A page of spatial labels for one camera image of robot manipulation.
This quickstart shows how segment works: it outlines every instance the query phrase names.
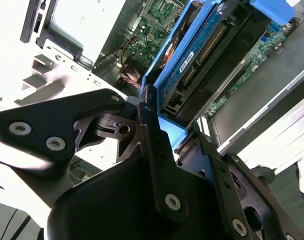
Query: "motherboard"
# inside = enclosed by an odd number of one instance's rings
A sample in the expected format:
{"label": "motherboard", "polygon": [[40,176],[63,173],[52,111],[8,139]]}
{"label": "motherboard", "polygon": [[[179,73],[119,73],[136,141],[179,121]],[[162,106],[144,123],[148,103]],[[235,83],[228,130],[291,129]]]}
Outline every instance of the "motherboard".
{"label": "motherboard", "polygon": [[295,22],[288,26],[281,26],[271,22],[264,35],[253,46],[243,61],[243,70],[239,71],[235,77],[236,82],[224,93],[218,97],[204,112],[204,116],[210,119],[250,77],[251,75],[273,54],[281,54],[284,50],[282,43],[287,39],[290,32],[293,31]]}
{"label": "motherboard", "polygon": [[150,0],[133,36],[137,40],[124,50],[124,56],[132,57],[148,68],[161,49],[176,20],[189,0]]}

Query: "screw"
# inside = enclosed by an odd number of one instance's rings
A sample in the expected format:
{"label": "screw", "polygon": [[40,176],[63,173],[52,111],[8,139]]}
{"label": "screw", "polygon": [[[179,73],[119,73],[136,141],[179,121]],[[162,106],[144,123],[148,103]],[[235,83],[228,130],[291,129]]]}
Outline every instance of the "screw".
{"label": "screw", "polygon": [[153,109],[150,108],[149,106],[145,106],[144,108],[145,108],[146,110],[148,110],[149,112],[153,112]]}
{"label": "screw", "polygon": [[31,133],[32,128],[29,124],[25,122],[16,121],[11,123],[10,126],[8,126],[8,130],[14,135],[25,136]]}
{"label": "screw", "polygon": [[66,142],[57,136],[49,137],[45,143],[46,146],[52,151],[61,151],[66,147]]}
{"label": "screw", "polygon": [[62,59],[61,55],[57,54],[55,55],[56,60],[60,61]]}
{"label": "screw", "polygon": [[112,95],[111,98],[112,98],[113,100],[115,100],[115,101],[120,101],[120,98],[119,98],[118,96]]}
{"label": "screw", "polygon": [[240,160],[239,160],[238,157],[236,157],[236,156],[232,156],[232,159],[233,159],[234,162],[236,162],[236,163],[239,163],[239,162],[240,162]]}
{"label": "screw", "polygon": [[169,193],[165,196],[165,203],[173,211],[178,211],[181,209],[180,200],[172,193]]}
{"label": "screw", "polygon": [[295,240],[290,234],[286,235],[287,240]]}
{"label": "screw", "polygon": [[232,225],[235,231],[237,231],[237,233],[240,234],[242,237],[245,237],[247,235],[247,229],[240,220],[236,218],[233,219]]}
{"label": "screw", "polygon": [[223,10],[226,9],[226,6],[224,5],[224,3],[221,3],[218,8],[217,8],[217,12],[218,14],[222,15],[223,14]]}
{"label": "screw", "polygon": [[212,143],[212,139],[211,139],[209,136],[205,135],[205,139],[206,139],[209,143]]}

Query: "cable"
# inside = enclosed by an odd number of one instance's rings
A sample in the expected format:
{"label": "cable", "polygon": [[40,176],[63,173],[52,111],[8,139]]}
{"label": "cable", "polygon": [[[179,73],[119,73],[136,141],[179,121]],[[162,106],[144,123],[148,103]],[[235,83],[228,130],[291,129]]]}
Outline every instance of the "cable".
{"label": "cable", "polygon": [[133,85],[134,87],[136,87],[137,89],[141,89],[141,86],[134,82],[133,80],[130,80],[130,79],[126,79],[125,77],[121,77],[121,79],[124,81],[124,82],[127,82],[128,84],[131,84]]}
{"label": "cable", "polygon": [[7,229],[8,229],[8,227],[9,227],[9,225],[10,225],[10,222],[12,221],[12,219],[13,219],[13,217],[14,217],[14,215],[16,214],[16,212],[17,212],[17,211],[18,211],[18,210],[17,210],[17,209],[15,209],[14,213],[12,214],[12,216],[11,216],[10,220],[8,221],[8,223],[7,223],[7,225],[6,225],[5,229],[4,229],[4,232],[3,232],[3,234],[2,234],[2,236],[1,236],[1,239],[0,239],[0,240],[2,240],[2,239],[3,239],[3,237],[4,237],[4,235],[6,234]]}
{"label": "cable", "polygon": [[75,179],[77,179],[77,180],[79,180],[79,181],[82,182],[82,179],[81,179],[81,178],[78,178],[77,176],[74,176],[72,172],[68,171],[68,173],[71,174],[72,177],[74,177]]}
{"label": "cable", "polygon": [[85,172],[85,173],[89,174],[90,177],[93,177],[93,174],[90,173],[89,171],[87,171],[87,170],[85,170],[85,169],[83,169],[83,168],[80,168],[80,167],[78,167],[77,169],[81,170],[82,172]]}

